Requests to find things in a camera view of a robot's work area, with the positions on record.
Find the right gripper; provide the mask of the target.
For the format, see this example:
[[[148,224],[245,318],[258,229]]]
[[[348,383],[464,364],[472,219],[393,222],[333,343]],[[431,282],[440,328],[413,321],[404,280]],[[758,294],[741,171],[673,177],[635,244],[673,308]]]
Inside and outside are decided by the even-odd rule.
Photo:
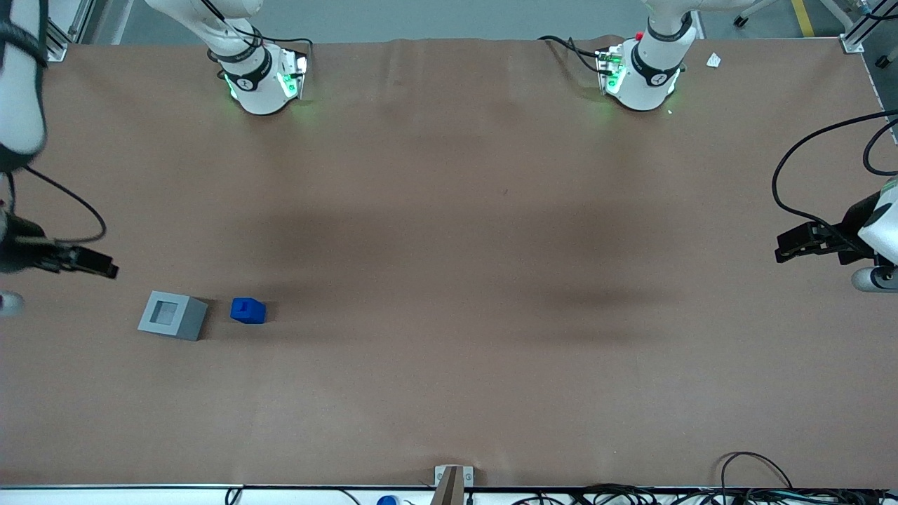
[[[18,273],[26,269],[88,273],[108,279],[115,279],[119,272],[112,257],[86,247],[64,246],[47,237],[32,221],[3,210],[1,272]]]

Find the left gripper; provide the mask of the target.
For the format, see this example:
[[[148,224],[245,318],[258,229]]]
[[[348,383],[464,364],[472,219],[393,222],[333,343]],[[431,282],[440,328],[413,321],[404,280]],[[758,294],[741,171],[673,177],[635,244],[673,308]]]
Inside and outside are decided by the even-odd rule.
[[[809,255],[839,253],[841,265],[879,256],[897,263],[897,180],[889,179],[879,192],[849,208],[840,223],[856,250],[844,250],[843,239],[817,222],[799,224],[777,237],[776,263],[785,263]]]

